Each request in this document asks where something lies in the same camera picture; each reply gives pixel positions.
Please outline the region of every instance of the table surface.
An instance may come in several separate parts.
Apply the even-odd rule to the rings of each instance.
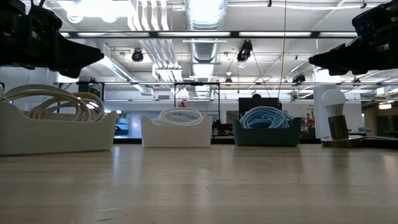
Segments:
[[[0,223],[397,223],[398,151],[213,145],[0,157]]]

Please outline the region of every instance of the teal basket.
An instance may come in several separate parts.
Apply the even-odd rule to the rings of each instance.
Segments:
[[[235,143],[239,146],[297,146],[300,143],[301,118],[289,128],[244,129],[238,119],[232,121]]]

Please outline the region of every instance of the blue cable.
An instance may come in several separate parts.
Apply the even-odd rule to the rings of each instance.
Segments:
[[[254,128],[288,128],[293,116],[270,106],[259,106],[246,112],[241,118],[242,127]]]

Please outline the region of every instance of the white basket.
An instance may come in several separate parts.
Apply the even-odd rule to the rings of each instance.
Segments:
[[[143,147],[210,147],[213,118],[190,126],[161,126],[141,116]]]
[[[98,122],[66,121],[70,114],[52,114],[56,120],[30,119],[15,105],[0,103],[0,156],[110,150],[117,114]]]

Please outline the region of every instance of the coiled cable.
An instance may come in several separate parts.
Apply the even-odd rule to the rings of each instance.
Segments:
[[[31,109],[27,116],[32,119],[48,119],[49,115],[60,108],[75,108],[76,113],[72,121],[99,121],[105,116],[104,103],[91,93],[70,93],[61,88],[48,85],[24,85],[13,88],[4,94],[1,99],[12,101],[28,96],[52,96],[52,98]],[[98,106],[89,109],[87,104]]]
[[[201,123],[203,114],[192,108],[171,108],[163,110],[152,121],[157,125],[195,125]]]
[[[241,118],[243,128],[288,128],[293,116],[270,106],[259,106],[246,112]]]

